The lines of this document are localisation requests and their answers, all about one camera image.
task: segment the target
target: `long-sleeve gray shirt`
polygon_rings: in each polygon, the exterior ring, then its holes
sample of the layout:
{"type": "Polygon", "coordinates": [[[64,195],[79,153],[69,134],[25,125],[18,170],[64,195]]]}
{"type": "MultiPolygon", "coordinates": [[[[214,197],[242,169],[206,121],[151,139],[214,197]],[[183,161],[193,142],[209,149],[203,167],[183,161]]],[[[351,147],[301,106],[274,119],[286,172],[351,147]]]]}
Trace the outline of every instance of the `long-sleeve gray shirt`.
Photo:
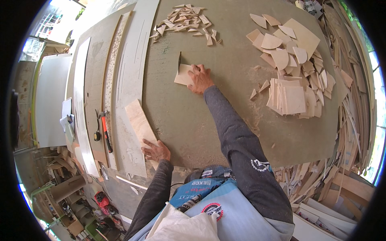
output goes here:
{"type": "MultiPolygon", "coordinates": [[[[213,116],[221,151],[237,180],[237,187],[263,216],[293,223],[291,204],[269,168],[259,138],[233,109],[216,86],[207,88],[204,100],[213,116]]],[[[149,223],[169,200],[173,166],[162,160],[148,190],[144,194],[125,239],[149,223]]]]}

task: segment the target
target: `pile of wood scraps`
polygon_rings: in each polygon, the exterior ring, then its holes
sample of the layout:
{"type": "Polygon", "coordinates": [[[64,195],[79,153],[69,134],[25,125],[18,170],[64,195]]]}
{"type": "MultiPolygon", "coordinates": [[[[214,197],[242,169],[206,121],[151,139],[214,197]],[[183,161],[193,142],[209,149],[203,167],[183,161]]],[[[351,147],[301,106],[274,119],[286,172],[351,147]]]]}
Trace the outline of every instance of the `pile of wood scraps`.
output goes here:
{"type": "Polygon", "coordinates": [[[258,29],[247,35],[252,45],[263,52],[260,57],[278,70],[278,78],[271,79],[267,106],[280,115],[321,117],[324,96],[332,98],[335,79],[324,69],[316,49],[320,39],[293,19],[281,26],[266,14],[250,16],[265,29],[266,22],[279,28],[273,35],[258,29]]]}
{"type": "Polygon", "coordinates": [[[162,20],[158,25],[154,27],[155,34],[150,36],[153,38],[153,43],[158,42],[165,31],[182,32],[188,31],[193,32],[194,37],[206,36],[207,46],[212,46],[214,43],[220,44],[222,39],[217,40],[217,31],[212,29],[210,32],[208,27],[212,26],[212,23],[203,14],[200,14],[204,7],[193,7],[191,4],[182,4],[173,7],[171,13],[168,14],[167,19],[162,20]]]}

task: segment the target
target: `printed logo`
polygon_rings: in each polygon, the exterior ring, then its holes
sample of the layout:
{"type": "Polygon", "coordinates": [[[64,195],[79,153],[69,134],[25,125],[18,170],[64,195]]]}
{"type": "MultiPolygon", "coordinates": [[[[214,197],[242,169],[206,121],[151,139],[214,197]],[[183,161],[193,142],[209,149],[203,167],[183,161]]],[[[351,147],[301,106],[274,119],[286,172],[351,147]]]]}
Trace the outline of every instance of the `printed logo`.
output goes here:
{"type": "Polygon", "coordinates": [[[204,171],[201,176],[204,177],[204,176],[209,176],[209,175],[212,175],[213,174],[213,170],[207,170],[207,171],[204,171]]]}
{"type": "Polygon", "coordinates": [[[269,162],[260,162],[259,160],[251,160],[251,165],[253,168],[255,168],[256,170],[258,170],[259,172],[263,172],[265,170],[269,170],[271,171],[270,169],[270,166],[269,166],[269,162]]]}
{"type": "Polygon", "coordinates": [[[195,181],[195,182],[192,182],[192,185],[210,185],[212,183],[211,180],[209,181],[195,181]]]}
{"type": "Polygon", "coordinates": [[[212,215],[214,212],[217,214],[217,222],[222,218],[224,211],[222,210],[221,204],[217,202],[210,203],[202,209],[201,213],[205,212],[208,215],[212,215]]]}

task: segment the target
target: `white panel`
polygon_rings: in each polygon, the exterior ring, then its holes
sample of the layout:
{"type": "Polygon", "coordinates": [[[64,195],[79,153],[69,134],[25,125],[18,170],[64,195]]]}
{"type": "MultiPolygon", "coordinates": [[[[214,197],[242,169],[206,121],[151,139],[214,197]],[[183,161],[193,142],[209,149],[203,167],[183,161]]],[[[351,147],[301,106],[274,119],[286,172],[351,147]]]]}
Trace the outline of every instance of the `white panel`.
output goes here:
{"type": "Polygon", "coordinates": [[[100,177],[99,171],[95,165],[94,156],[91,152],[90,140],[88,139],[85,108],[84,108],[84,87],[85,87],[85,69],[88,46],[90,38],[88,38],[78,49],[76,57],[75,73],[74,73],[74,112],[75,112],[75,127],[78,136],[78,142],[82,151],[83,161],[86,166],[86,172],[95,177],[100,177]]]}
{"type": "Polygon", "coordinates": [[[70,54],[46,56],[42,60],[35,98],[35,126],[38,147],[66,145],[62,118],[62,102],[72,57],[70,54]]]}
{"type": "Polygon", "coordinates": [[[125,107],[135,99],[142,102],[142,85],[147,45],[159,0],[139,0],[123,42],[115,91],[115,147],[119,165],[126,172],[147,177],[141,145],[126,115],[125,107]]]}

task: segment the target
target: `person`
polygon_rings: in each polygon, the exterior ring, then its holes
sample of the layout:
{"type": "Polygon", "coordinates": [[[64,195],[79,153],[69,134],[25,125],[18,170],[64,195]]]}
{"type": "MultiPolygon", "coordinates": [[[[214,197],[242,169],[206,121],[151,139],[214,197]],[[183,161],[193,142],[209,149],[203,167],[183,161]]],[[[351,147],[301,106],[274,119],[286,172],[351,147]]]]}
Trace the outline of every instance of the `person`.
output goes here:
{"type": "MultiPolygon", "coordinates": [[[[202,64],[192,65],[192,68],[188,74],[194,86],[189,85],[188,89],[203,94],[216,124],[221,151],[230,168],[216,165],[193,171],[169,201],[173,171],[170,151],[160,140],[156,146],[144,139],[151,148],[142,147],[142,152],[146,159],[159,162],[159,166],[124,240],[149,239],[148,235],[152,240],[208,240],[200,237],[207,228],[198,223],[189,224],[189,227],[186,224],[187,220],[202,213],[215,217],[213,228],[209,229],[221,241],[290,240],[295,228],[291,204],[275,180],[259,138],[214,85],[210,69],[205,69],[202,64]],[[173,222],[165,218],[171,210],[168,205],[179,217],[173,222]],[[184,236],[188,231],[193,232],[189,234],[190,238],[184,236]],[[173,238],[176,233],[180,238],[173,238]]],[[[205,218],[203,222],[211,223],[205,218]]]]}

